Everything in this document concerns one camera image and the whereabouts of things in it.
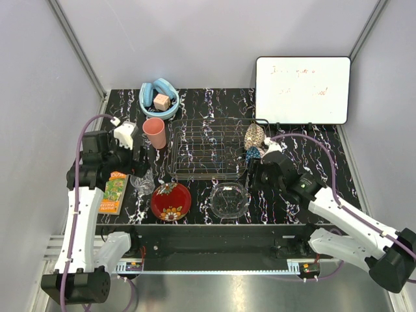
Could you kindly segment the clear faceted glass tumbler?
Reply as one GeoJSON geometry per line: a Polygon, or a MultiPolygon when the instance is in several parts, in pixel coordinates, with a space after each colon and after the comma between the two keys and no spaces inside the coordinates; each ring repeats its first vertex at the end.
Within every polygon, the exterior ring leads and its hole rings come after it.
{"type": "Polygon", "coordinates": [[[129,181],[139,196],[150,195],[155,190],[155,182],[151,168],[147,170],[143,177],[131,175],[129,181]]]}

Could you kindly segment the blue patterned bowl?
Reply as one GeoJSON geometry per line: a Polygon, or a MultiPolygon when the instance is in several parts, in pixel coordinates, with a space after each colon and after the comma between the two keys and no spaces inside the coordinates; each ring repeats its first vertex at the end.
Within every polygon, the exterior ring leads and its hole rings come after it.
{"type": "Polygon", "coordinates": [[[264,155],[264,150],[256,146],[252,146],[246,150],[246,165],[248,166],[251,159],[261,159],[264,155]]]}

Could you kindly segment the beige patterned bowl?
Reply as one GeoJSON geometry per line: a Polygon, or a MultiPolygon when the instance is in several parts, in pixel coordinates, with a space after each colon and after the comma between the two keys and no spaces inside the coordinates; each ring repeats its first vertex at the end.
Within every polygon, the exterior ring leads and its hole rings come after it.
{"type": "Polygon", "coordinates": [[[244,136],[244,149],[248,151],[252,147],[261,148],[265,138],[265,130],[260,125],[251,123],[244,136]]]}

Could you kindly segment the red floral plate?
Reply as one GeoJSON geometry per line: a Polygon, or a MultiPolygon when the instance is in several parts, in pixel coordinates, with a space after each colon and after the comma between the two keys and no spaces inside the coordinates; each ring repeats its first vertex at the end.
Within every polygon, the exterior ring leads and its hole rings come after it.
{"type": "Polygon", "coordinates": [[[182,219],[191,207],[191,194],[181,183],[165,183],[160,185],[151,196],[151,211],[164,222],[182,219]]]}

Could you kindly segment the clear glass dish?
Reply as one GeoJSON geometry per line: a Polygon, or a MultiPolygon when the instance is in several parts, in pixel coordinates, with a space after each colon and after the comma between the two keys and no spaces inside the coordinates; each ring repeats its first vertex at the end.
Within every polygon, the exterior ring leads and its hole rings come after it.
{"type": "Polygon", "coordinates": [[[209,196],[211,210],[219,218],[236,219],[249,207],[248,192],[240,183],[220,183],[209,196]]]}

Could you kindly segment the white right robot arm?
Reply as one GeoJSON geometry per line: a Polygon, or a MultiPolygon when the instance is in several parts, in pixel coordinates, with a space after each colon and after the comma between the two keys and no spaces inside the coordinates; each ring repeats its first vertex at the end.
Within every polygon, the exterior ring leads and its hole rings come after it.
{"type": "Polygon", "coordinates": [[[298,173],[293,162],[280,151],[264,160],[248,161],[249,186],[270,188],[286,200],[306,208],[344,231],[336,235],[323,227],[309,225],[306,234],[295,241],[301,257],[314,253],[329,255],[369,273],[383,289],[399,293],[415,270],[415,232],[398,231],[366,215],[339,198],[313,174],[298,173]]]}

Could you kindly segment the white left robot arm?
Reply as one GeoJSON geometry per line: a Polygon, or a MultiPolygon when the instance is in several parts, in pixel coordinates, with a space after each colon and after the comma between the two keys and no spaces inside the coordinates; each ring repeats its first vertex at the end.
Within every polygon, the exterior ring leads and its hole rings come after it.
{"type": "Polygon", "coordinates": [[[113,231],[94,251],[97,217],[111,174],[144,177],[150,169],[144,147],[139,158],[134,158],[137,131],[127,122],[112,131],[81,134],[78,139],[75,161],[66,174],[68,217],[62,248],[53,272],[41,280],[42,290],[63,311],[68,305],[105,302],[111,273],[121,258],[140,251],[137,231],[131,227],[113,231]]]}

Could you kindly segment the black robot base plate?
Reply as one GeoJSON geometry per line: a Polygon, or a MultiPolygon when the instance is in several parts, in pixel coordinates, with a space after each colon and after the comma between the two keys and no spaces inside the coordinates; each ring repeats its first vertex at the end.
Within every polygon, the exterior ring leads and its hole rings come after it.
{"type": "Polygon", "coordinates": [[[311,260],[311,225],[100,224],[96,235],[135,230],[147,274],[277,273],[288,260],[311,260]]]}

